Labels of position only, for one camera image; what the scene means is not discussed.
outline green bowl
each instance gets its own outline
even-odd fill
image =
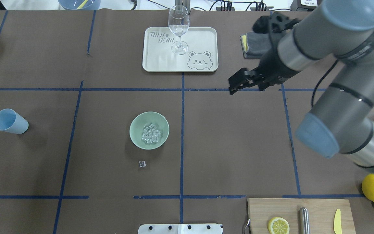
[[[150,126],[151,123],[157,126],[157,130],[160,131],[161,135],[157,143],[147,144],[145,141],[142,141],[141,138],[145,127]],[[138,115],[129,127],[129,136],[131,137],[132,142],[144,150],[153,150],[160,147],[167,140],[168,134],[168,121],[162,114],[153,111],[144,112]]]

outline blue bowl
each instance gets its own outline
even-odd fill
[[[64,8],[68,10],[76,10],[76,8],[83,2],[84,0],[58,0],[58,3]],[[87,1],[86,5],[79,10],[97,10],[101,5],[101,0],[89,0]]]

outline wooden cutting board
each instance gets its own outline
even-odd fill
[[[349,200],[294,198],[248,198],[251,233],[269,234],[269,220],[282,217],[290,225],[290,234],[299,234],[299,210],[302,207],[308,209],[310,233],[334,234],[334,214],[340,209],[343,234],[356,234]]]

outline wine glass base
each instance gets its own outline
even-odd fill
[[[187,43],[181,41],[181,42],[174,42],[171,46],[171,50],[176,55],[184,55],[188,51]]]

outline wine glass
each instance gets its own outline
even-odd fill
[[[181,36],[188,31],[189,26],[190,19],[187,8],[183,5],[173,6],[168,14],[168,28],[179,38],[171,46],[172,52],[176,55],[184,55],[188,51],[187,43],[181,41]]]

